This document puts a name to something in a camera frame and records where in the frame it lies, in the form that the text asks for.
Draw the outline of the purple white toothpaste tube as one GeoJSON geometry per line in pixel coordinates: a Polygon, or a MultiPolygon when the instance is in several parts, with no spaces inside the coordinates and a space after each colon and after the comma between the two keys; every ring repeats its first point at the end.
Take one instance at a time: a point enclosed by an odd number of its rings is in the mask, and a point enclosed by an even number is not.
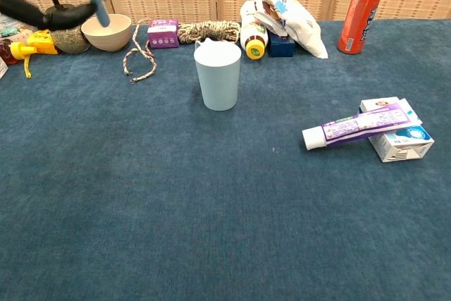
{"type": "Polygon", "coordinates": [[[413,110],[394,104],[305,129],[302,137],[307,150],[312,150],[421,124],[413,110]]]}

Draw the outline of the beige bowl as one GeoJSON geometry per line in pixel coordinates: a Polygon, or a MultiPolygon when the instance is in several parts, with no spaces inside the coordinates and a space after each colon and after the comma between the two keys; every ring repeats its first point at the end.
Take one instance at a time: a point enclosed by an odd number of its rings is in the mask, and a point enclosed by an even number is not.
{"type": "Polygon", "coordinates": [[[110,13],[109,20],[109,25],[103,27],[96,17],[92,17],[81,25],[81,31],[93,47],[102,51],[118,51],[131,38],[132,20],[117,13],[110,13]]]}

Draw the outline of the light blue plastic cup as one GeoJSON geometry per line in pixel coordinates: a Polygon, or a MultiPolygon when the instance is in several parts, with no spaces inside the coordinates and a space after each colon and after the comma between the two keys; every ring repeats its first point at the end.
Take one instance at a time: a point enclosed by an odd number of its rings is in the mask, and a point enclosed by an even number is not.
{"type": "Polygon", "coordinates": [[[241,49],[229,41],[196,41],[194,61],[204,105],[227,111],[237,103],[241,49]]]}

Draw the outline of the glass jar black lid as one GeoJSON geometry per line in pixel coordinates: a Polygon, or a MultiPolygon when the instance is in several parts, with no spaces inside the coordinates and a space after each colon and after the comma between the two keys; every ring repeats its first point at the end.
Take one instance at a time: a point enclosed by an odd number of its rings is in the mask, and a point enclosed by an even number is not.
{"type": "Polygon", "coordinates": [[[81,54],[91,47],[83,35],[80,25],[68,30],[51,31],[50,35],[54,45],[67,54],[81,54]]]}

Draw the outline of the clear round plastic container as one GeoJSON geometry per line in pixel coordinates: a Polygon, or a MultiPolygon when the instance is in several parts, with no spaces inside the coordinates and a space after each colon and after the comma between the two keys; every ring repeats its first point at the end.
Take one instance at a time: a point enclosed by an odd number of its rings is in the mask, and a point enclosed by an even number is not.
{"type": "Polygon", "coordinates": [[[30,26],[0,13],[0,39],[18,34],[21,29],[30,29],[30,26]]]}

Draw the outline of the dark red snack packet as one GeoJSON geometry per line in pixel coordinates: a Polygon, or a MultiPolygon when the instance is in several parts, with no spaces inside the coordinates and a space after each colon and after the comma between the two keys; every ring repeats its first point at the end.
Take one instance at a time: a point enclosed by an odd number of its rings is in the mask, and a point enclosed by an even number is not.
{"type": "Polygon", "coordinates": [[[7,65],[17,64],[18,60],[11,53],[11,43],[10,39],[0,40],[0,57],[7,65]]]}

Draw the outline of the white bottle yellow cap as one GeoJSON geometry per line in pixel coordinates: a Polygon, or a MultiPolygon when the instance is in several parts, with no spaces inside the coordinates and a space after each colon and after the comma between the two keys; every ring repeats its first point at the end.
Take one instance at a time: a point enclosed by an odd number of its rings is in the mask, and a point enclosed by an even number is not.
{"type": "Polygon", "coordinates": [[[255,13],[254,0],[247,0],[243,3],[240,9],[240,44],[246,55],[252,60],[262,58],[268,44],[267,30],[254,17],[255,13]]]}

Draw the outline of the crumpled white printed packet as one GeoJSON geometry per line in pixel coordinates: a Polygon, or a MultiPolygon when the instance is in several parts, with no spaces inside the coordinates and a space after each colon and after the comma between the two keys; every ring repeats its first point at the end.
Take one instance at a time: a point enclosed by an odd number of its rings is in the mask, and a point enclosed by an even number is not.
{"type": "Polygon", "coordinates": [[[270,32],[279,37],[287,37],[282,19],[267,0],[254,0],[254,17],[270,32]]]}

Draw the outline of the dark blue box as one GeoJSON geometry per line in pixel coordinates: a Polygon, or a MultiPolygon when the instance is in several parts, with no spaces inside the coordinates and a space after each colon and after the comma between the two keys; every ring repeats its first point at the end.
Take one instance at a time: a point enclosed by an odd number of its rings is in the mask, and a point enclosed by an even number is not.
{"type": "Polygon", "coordinates": [[[268,33],[268,54],[270,57],[293,57],[296,43],[289,37],[281,37],[272,32],[268,33]]]}

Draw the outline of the blue table cloth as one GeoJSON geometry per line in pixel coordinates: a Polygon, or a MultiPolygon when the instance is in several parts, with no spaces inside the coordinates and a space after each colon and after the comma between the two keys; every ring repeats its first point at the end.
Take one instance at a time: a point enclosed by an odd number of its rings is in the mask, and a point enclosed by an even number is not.
{"type": "Polygon", "coordinates": [[[242,58],[202,101],[194,47],[34,56],[0,80],[0,301],[451,301],[451,20],[377,20],[364,51],[242,58]],[[435,140],[384,163],[302,131],[406,99],[435,140]]]}

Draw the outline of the white snack bag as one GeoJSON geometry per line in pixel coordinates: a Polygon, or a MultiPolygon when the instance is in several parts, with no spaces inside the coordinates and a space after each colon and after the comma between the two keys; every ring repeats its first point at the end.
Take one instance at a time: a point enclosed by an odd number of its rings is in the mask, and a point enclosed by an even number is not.
{"type": "Polygon", "coordinates": [[[288,35],[303,49],[319,59],[328,52],[321,39],[321,28],[310,12],[298,0],[269,0],[282,20],[288,35]]]}

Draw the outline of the red drink can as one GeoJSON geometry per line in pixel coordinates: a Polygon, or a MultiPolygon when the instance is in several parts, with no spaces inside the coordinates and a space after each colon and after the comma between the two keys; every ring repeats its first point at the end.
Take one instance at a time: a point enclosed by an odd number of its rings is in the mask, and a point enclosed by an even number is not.
{"type": "Polygon", "coordinates": [[[359,54],[364,48],[371,22],[380,0],[351,0],[338,40],[338,49],[346,54],[359,54]]]}

